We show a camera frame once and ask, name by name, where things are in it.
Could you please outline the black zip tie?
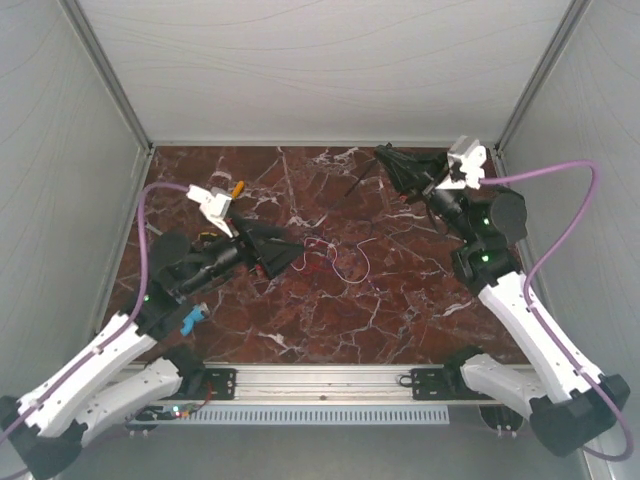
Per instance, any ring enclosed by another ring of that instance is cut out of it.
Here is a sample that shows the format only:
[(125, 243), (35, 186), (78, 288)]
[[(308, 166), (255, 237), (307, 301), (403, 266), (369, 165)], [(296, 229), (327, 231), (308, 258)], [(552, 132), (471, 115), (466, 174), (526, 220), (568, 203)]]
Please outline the black zip tie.
[(347, 189), (347, 191), (332, 205), (331, 210), (338, 208), (344, 201), (354, 192), (354, 190), (363, 182), (367, 175), (378, 164), (377, 159), (372, 159), (366, 166), (365, 170), (358, 176), (356, 181)]

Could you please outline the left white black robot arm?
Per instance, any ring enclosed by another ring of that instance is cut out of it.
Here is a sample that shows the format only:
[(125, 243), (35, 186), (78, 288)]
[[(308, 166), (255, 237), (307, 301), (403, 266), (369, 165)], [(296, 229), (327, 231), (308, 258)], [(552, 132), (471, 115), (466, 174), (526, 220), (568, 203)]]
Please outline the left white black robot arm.
[(273, 279), (304, 252), (280, 227), (234, 216), (231, 230), (200, 244), (179, 231), (163, 233), (147, 255), (145, 290), (49, 380), (21, 397), (2, 397), (1, 438), (33, 478), (56, 477), (104, 430), (148, 404), (193, 398), (212, 385), (202, 360), (185, 345), (122, 382), (110, 381), (172, 332), (209, 316), (192, 295), (223, 285), (239, 266)]

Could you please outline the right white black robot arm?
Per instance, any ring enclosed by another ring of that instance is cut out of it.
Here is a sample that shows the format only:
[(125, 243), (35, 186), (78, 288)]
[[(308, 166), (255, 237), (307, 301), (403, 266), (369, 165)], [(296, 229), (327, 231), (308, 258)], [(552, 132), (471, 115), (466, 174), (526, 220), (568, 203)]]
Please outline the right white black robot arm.
[(486, 148), (462, 136), (446, 152), (410, 154), (387, 144), (374, 155), (406, 203), (423, 203), (461, 239), (451, 253), (456, 279), (500, 321), (534, 370), (522, 374), (470, 346), (433, 381), (425, 371), (412, 371), (415, 397), (437, 392), (496, 400), (528, 421), (557, 457), (585, 450), (620, 425), (626, 445), (615, 458), (628, 459), (634, 443), (622, 410), (629, 385), (585, 357), (537, 298), (531, 283), (539, 268), (525, 272), (511, 251), (527, 236), (525, 199), (506, 180), (487, 177)]

